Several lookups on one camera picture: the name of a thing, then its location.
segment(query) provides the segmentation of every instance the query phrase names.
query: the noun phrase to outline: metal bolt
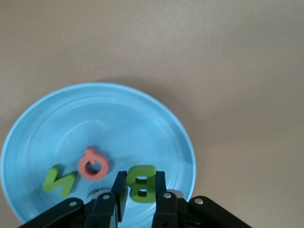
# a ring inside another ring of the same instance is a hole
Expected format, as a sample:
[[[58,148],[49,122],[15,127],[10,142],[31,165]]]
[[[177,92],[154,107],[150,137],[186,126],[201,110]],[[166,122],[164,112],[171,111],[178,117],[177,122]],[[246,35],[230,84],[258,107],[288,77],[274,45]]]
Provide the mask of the metal bolt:
[[[70,207],[73,207],[73,206],[75,206],[76,204],[77,204],[76,201],[72,201],[72,202],[70,202],[68,205],[69,205]]]
[[[195,202],[196,204],[199,204],[199,205],[202,205],[202,204],[204,203],[204,201],[203,201],[201,198],[196,198],[196,199],[194,200],[194,202]]]
[[[103,199],[104,199],[104,200],[105,200],[105,199],[107,200],[108,198],[110,198],[109,195],[104,195],[104,196],[103,196]]]
[[[163,197],[169,199],[169,198],[171,198],[171,194],[168,193],[168,192],[165,192],[165,193],[163,194]]]

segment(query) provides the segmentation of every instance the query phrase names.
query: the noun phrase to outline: beige background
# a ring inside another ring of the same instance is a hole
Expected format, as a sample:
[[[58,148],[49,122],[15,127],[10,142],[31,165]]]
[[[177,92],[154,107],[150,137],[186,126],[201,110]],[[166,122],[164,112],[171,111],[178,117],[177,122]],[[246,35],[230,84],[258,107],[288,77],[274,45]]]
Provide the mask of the beige background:
[[[304,1],[0,1],[0,144],[67,85],[138,88],[181,120],[194,195],[253,227],[304,224]],[[19,222],[0,194],[1,227]]]

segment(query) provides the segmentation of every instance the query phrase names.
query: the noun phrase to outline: plate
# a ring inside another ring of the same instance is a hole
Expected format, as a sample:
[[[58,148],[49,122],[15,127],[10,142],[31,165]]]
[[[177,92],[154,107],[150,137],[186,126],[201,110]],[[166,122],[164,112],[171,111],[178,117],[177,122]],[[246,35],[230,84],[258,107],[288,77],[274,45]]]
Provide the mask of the plate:
[[[27,222],[64,200],[61,189],[44,192],[51,167],[60,175],[77,171],[88,146],[109,160],[101,180],[78,175],[68,197],[89,202],[97,190],[110,189],[118,171],[154,165],[165,171],[168,189],[189,200],[196,163],[191,141],[177,117],[153,97],[112,83],[86,83],[54,91],[35,102],[15,122],[1,154],[1,183],[15,215]],[[151,227],[155,203],[128,197],[124,227]]]

